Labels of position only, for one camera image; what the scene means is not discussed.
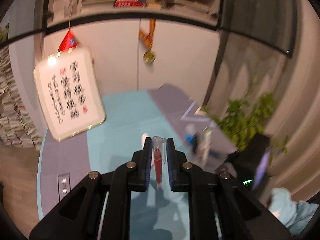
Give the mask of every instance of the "red liquid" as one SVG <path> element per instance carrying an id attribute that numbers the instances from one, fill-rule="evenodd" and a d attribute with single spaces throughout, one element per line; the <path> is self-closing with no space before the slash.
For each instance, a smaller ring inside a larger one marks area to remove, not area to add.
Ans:
<path id="1" fill-rule="evenodd" d="M 162 155 L 159 149 L 154 152 L 157 185 L 162 182 Z"/>

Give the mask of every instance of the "red pennant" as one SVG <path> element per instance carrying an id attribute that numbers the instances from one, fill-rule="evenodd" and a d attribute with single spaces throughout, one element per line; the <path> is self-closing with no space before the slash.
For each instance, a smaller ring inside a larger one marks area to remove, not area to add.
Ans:
<path id="1" fill-rule="evenodd" d="M 59 46 L 58 52 L 66 49 L 75 48 L 78 45 L 79 45 L 79 42 L 76 40 L 74 34 L 72 33 L 71 30 L 68 30 L 66 36 L 63 38 Z"/>

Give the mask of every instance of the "green led light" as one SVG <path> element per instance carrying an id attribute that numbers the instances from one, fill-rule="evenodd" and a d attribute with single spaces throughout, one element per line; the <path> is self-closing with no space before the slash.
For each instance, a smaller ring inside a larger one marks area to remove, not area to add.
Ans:
<path id="1" fill-rule="evenodd" d="M 248 183 L 250 183 L 251 181 L 252 181 L 252 179 L 249 179 L 249 180 L 245 181 L 245 182 L 243 183 L 243 185 L 248 184 Z"/>

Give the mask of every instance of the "clothing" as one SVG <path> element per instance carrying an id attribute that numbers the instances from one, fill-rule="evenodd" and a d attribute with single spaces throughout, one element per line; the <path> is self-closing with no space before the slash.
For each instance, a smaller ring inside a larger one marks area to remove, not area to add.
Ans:
<path id="1" fill-rule="evenodd" d="M 292 201 L 289 190 L 274 188 L 271 191 L 271 204 L 268 209 L 295 236 L 302 232 L 318 206 L 308 202 Z"/>

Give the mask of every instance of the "wooden floor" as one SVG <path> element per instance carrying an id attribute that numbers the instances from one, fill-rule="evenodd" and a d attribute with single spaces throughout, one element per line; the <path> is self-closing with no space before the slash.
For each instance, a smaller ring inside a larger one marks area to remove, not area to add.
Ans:
<path id="1" fill-rule="evenodd" d="M 0 141 L 0 181 L 4 185 L 4 208 L 17 228 L 29 238 L 39 222 L 36 178 L 39 151 L 6 147 Z"/>

